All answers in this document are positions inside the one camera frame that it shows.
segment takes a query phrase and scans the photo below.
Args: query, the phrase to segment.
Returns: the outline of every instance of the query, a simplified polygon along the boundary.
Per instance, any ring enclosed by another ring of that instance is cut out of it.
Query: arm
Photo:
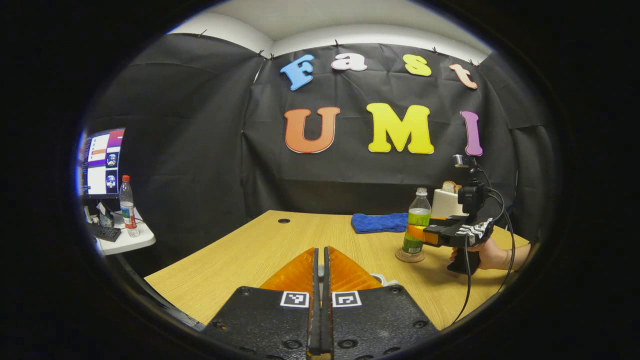
[[[523,245],[515,249],[516,254],[513,259],[513,267],[511,268],[513,271],[518,270],[522,264],[524,264],[524,261],[529,255],[530,249],[531,244]],[[498,245],[495,244],[493,238],[489,238],[489,240],[478,246],[470,247],[468,250],[480,253],[480,265],[478,266],[480,269],[507,270],[509,268],[509,262],[511,261],[511,249],[499,248]],[[458,250],[453,248],[453,252],[449,259],[453,261],[457,253]]]

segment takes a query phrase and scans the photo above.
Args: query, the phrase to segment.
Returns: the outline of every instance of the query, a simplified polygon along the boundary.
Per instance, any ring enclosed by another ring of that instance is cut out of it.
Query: foam letter
[[[406,63],[404,67],[406,67],[410,73],[421,76],[431,75],[431,68],[426,65],[427,60],[423,57],[407,54],[402,57],[402,60]]]
[[[478,135],[478,115],[471,111],[461,111],[460,115],[465,118],[465,124],[467,125],[467,147],[465,148],[467,155],[482,155],[480,136]]]
[[[460,79],[464,85],[472,89],[478,88],[478,84],[469,79],[469,75],[471,75],[471,73],[468,70],[463,69],[462,66],[458,64],[449,65],[449,68],[456,72],[458,79]]]
[[[291,91],[301,87],[314,78],[311,75],[305,74],[305,72],[312,72],[314,70],[314,67],[311,66],[310,62],[308,62],[313,59],[313,55],[306,54],[280,69],[280,72],[287,74],[289,80],[291,80]]]
[[[433,153],[434,148],[429,140],[427,123],[429,108],[411,105],[403,120],[400,120],[391,106],[382,102],[367,105],[367,110],[373,114],[373,142],[369,144],[369,151],[389,152],[391,150],[391,145],[387,142],[387,133],[389,133],[389,137],[398,151],[404,149],[409,134],[411,134],[409,152],[414,154]]]
[[[322,131],[316,140],[305,139],[305,123],[307,116],[311,114],[309,109],[295,109],[284,113],[287,118],[287,129],[284,133],[284,142],[291,151],[302,154],[312,154],[326,150],[333,143],[335,136],[335,116],[340,113],[340,108],[329,106],[319,108],[318,115],[322,116]]]
[[[351,69],[354,71],[363,71],[367,68],[367,66],[364,65],[364,56],[360,54],[338,54],[335,56],[335,58],[341,59],[335,60],[331,63],[331,67],[336,70]]]

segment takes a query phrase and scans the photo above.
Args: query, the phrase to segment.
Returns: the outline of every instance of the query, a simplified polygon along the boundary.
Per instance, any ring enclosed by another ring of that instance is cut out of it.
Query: monitor screen
[[[121,175],[120,146],[124,128],[90,134],[84,141],[84,159],[81,171],[82,193],[91,199],[118,197]]]

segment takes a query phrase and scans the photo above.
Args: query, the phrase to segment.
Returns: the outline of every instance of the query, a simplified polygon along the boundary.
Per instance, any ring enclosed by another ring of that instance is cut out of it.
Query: water bottle
[[[136,218],[134,216],[133,193],[131,192],[128,175],[122,176],[122,186],[120,187],[120,210],[122,210],[124,226],[127,228],[129,236],[135,238],[140,235],[140,231],[136,225]]]
[[[431,219],[431,205],[427,200],[427,189],[418,188],[415,192],[415,200],[409,206],[408,223],[411,225],[429,226]],[[402,251],[405,256],[417,256],[422,251],[422,239],[414,238],[409,232],[404,233]]]

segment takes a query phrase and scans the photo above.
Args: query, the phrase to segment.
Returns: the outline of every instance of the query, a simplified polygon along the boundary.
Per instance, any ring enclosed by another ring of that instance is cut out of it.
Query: green drink bottle
[[[431,205],[427,200],[427,189],[418,188],[415,192],[415,200],[409,206],[408,223],[411,225],[428,226],[431,219]],[[418,256],[422,251],[422,239],[414,238],[409,233],[404,233],[402,251],[405,256]]]

